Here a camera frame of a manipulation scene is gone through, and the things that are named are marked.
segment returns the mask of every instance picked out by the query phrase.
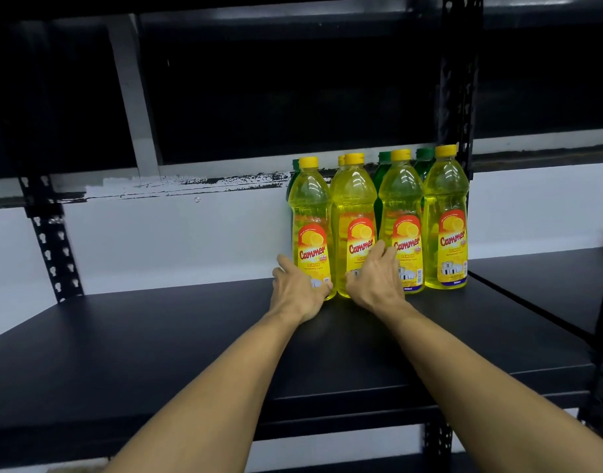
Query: hand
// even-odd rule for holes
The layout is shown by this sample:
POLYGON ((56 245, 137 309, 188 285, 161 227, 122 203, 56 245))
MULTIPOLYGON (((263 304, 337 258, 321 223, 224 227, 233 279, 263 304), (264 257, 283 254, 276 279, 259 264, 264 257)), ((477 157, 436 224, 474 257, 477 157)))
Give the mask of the hand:
POLYGON ((406 303, 395 255, 395 247, 385 250, 384 241, 378 241, 367 254, 358 276, 346 273, 347 293, 354 302, 376 315, 385 305, 406 303))
POLYGON ((280 267, 273 269, 273 295, 267 315, 280 313, 291 316, 297 325, 313 318, 321 309, 323 301, 332 290, 332 282, 327 281, 316 289, 310 276, 304 274, 284 254, 277 256, 280 267))

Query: white vertical beam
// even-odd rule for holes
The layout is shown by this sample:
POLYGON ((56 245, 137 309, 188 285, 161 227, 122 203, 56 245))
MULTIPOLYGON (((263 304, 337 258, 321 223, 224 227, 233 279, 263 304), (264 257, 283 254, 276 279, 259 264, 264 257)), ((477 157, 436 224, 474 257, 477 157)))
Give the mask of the white vertical beam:
POLYGON ((139 175, 142 178, 159 179, 157 150, 152 138, 146 95, 139 71, 139 38, 135 25, 127 14, 106 16, 104 22, 113 47, 139 175))

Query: green bottle cap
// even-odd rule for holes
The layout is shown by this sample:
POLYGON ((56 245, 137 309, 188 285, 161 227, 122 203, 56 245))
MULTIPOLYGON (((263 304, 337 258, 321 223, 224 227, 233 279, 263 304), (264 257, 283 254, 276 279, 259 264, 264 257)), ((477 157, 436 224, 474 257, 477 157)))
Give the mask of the green bottle cap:
POLYGON ((433 147, 420 147, 416 150, 416 161, 430 161, 435 157, 435 149, 433 147))
POLYGON ((380 153, 378 154, 378 162, 380 162, 380 164, 391 164, 391 151, 380 151, 380 153))

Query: right hand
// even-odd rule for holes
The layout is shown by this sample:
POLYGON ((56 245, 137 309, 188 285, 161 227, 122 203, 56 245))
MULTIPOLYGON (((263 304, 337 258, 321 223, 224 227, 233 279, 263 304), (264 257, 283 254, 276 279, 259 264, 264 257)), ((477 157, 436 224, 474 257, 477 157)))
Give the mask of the right hand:
POLYGON ((358 276, 346 273, 345 290, 353 301, 376 315, 385 305, 406 303, 402 282, 398 277, 396 249, 384 249, 384 241, 378 241, 367 254, 358 276))

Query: bottle label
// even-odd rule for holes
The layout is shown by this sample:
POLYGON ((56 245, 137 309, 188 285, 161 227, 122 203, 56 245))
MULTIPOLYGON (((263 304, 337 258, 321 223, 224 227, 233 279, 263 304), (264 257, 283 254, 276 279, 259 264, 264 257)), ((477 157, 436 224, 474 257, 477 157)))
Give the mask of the bottle label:
POLYGON ((416 292, 422 288, 423 258, 422 229, 416 215, 402 215, 396 219, 391 236, 392 246, 400 262, 398 274, 405 292, 416 292))
POLYGON ((299 258, 297 267, 310 276, 312 286, 318 287, 330 280, 328 238, 317 222, 310 222, 299 229, 299 258))
POLYGON ((357 217, 347 227, 347 265, 345 271, 358 271, 374 246, 374 224, 368 217, 357 217))
POLYGON ((437 279, 445 286, 463 284, 468 276, 468 232, 461 209, 442 214, 438 239, 437 279))

